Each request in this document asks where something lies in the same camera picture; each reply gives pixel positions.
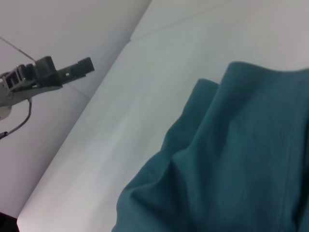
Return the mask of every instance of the white surface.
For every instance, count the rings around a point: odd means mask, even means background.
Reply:
[[[230,0],[152,0],[134,30],[131,40],[149,35],[162,28],[212,10]]]
[[[96,72],[72,85],[92,97],[151,0],[2,0],[1,36],[56,67],[87,56]]]
[[[161,147],[197,79],[229,62],[308,67],[309,2],[232,0],[129,43],[18,218],[21,232],[110,231],[124,186]]]
[[[0,36],[35,59],[51,55],[57,69],[90,56],[96,71],[72,87],[33,100],[30,121],[0,141],[0,212],[18,217],[150,0],[2,0]],[[0,73],[31,60],[0,41]],[[0,122],[11,130],[27,102]]]

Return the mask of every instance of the cable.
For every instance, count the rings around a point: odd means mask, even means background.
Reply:
[[[16,47],[14,44],[10,43],[9,41],[7,41],[5,38],[3,38],[2,36],[0,36],[0,40],[2,40],[3,42],[5,42],[6,44],[8,44],[9,46],[11,46],[12,48],[14,48],[16,51],[20,52],[21,54],[23,54],[24,56],[28,57],[29,59],[31,59],[32,61],[35,62],[35,59],[32,58],[31,56],[29,56],[26,52],[23,52],[22,50],[20,50],[18,47]]]
[[[5,131],[3,133],[0,133],[0,139],[3,139],[4,137],[8,136],[9,134],[12,134],[13,132],[17,131],[22,126],[24,126],[26,122],[28,122],[28,120],[31,116],[32,98],[28,99],[28,102],[29,102],[29,112],[28,112],[28,116],[26,117],[26,119],[21,124],[19,124],[17,127],[15,127],[13,130],[11,130],[9,132]]]

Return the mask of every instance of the white wall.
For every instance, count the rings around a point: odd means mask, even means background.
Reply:
[[[0,36],[56,68],[87,56],[96,71],[33,99],[29,122],[0,140],[0,212],[17,217],[39,179],[129,38],[151,0],[2,0]],[[0,42],[0,73],[30,62]],[[27,102],[0,121],[0,132],[27,115]]]

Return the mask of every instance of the black wire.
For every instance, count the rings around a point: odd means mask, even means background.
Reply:
[[[18,129],[20,129],[22,126],[25,125],[26,122],[28,122],[30,116],[31,116],[31,109],[32,109],[32,98],[28,99],[29,102],[29,112],[28,112],[28,116],[26,117],[26,119],[19,124],[17,127],[15,127],[13,130],[9,131],[9,132],[3,132],[0,134],[0,139],[8,136],[9,134],[12,134],[13,132],[17,131]]]

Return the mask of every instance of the white table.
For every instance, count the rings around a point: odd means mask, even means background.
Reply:
[[[307,68],[308,22],[306,0],[231,0],[130,42],[21,212],[20,231],[110,231],[121,190],[160,149],[197,80],[220,82],[234,60]]]

